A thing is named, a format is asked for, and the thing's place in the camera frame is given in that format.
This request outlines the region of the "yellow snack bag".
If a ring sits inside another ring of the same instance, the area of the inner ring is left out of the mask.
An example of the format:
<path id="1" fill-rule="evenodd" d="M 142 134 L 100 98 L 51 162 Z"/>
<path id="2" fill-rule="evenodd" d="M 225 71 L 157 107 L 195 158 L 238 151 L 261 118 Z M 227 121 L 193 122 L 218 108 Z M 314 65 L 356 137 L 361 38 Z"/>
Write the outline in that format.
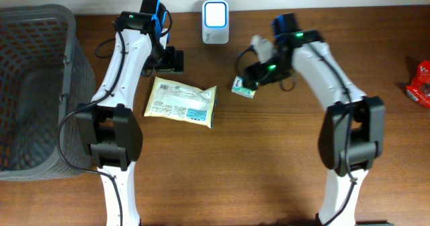
<path id="1" fill-rule="evenodd" d="M 155 77 L 144 116 L 168 118 L 213 128 L 217 87 L 206 90 Z"/>

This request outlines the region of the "teal tissue pack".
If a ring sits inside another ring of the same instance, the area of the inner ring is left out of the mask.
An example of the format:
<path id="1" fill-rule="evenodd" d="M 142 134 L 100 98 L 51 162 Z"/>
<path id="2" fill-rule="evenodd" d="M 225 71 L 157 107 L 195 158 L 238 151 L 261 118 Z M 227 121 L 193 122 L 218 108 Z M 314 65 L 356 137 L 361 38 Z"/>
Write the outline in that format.
<path id="1" fill-rule="evenodd" d="M 243 86 L 243 78 L 240 76 L 235 77 L 231 92 L 249 99 L 253 99 L 255 95 L 255 91 Z"/>

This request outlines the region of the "red snack bag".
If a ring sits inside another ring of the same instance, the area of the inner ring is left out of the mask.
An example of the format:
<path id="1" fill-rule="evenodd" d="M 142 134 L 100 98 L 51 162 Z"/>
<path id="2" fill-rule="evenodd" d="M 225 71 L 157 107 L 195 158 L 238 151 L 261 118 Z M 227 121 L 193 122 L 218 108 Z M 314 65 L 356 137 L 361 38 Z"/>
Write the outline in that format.
<path id="1" fill-rule="evenodd" d="M 406 94 L 413 101 L 429 108 L 429 61 L 424 60 L 418 65 L 416 75 L 406 86 Z"/>

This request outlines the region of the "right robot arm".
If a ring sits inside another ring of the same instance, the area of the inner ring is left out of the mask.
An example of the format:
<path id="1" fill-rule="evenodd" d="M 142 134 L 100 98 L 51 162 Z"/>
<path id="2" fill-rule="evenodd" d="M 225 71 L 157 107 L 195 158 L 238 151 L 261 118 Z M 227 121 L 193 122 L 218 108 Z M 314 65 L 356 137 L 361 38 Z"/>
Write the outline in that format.
<path id="1" fill-rule="evenodd" d="M 318 30 L 303 30 L 296 16 L 276 17 L 274 41 L 254 36 L 247 51 L 258 61 L 239 73 L 252 91 L 302 76 L 325 112 L 318 152 L 327 169 L 317 225 L 356 225 L 355 209 L 364 179 L 383 152 L 386 107 L 369 97 L 344 73 Z"/>

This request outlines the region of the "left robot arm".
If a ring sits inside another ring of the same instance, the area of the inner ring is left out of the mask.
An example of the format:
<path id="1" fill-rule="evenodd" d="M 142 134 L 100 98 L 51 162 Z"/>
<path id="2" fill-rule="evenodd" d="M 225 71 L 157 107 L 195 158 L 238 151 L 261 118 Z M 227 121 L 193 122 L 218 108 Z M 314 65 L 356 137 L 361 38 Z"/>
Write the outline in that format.
<path id="1" fill-rule="evenodd" d="M 100 88 L 75 114 L 84 151 L 101 176 L 108 225 L 140 225 L 134 170 L 143 135 L 133 113 L 139 79 L 182 73 L 183 51 L 169 46 L 171 14 L 160 0 L 142 0 L 139 11 L 114 21 L 115 48 Z"/>

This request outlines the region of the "grey plastic mesh basket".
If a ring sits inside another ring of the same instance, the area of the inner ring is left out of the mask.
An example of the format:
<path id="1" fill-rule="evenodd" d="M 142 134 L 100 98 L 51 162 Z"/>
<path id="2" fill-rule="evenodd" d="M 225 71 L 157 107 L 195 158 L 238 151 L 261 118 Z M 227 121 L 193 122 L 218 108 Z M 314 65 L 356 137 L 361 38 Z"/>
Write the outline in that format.
<path id="1" fill-rule="evenodd" d="M 97 89 L 62 5 L 1 10 L 1 179 L 70 178 L 89 168 L 75 121 L 68 117 Z"/>

